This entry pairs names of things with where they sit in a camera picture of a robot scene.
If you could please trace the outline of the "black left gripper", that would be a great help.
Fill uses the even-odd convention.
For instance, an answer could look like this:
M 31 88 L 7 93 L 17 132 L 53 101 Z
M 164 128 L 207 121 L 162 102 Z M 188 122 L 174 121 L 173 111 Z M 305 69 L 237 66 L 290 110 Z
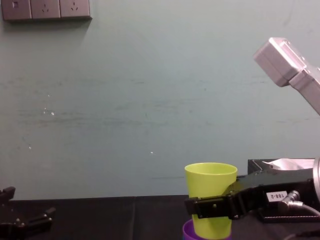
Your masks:
M 14 198 L 16 188 L 6 187 L 0 191 L 0 206 L 3 207 Z M 0 224 L 1 240 L 25 240 L 38 234 L 49 232 L 55 218 L 56 208 L 51 207 L 26 222 L 3 222 Z

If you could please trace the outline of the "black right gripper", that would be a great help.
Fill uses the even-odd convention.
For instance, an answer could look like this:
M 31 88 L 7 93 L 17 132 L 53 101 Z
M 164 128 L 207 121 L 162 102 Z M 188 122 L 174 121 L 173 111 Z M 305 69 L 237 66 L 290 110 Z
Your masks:
M 301 170 L 265 169 L 239 175 L 236 182 L 220 195 L 188 197 L 186 211 L 198 219 L 227 217 L 238 220 L 250 212 L 265 216 L 305 215 L 298 205 L 315 206 L 314 174 L 311 168 Z

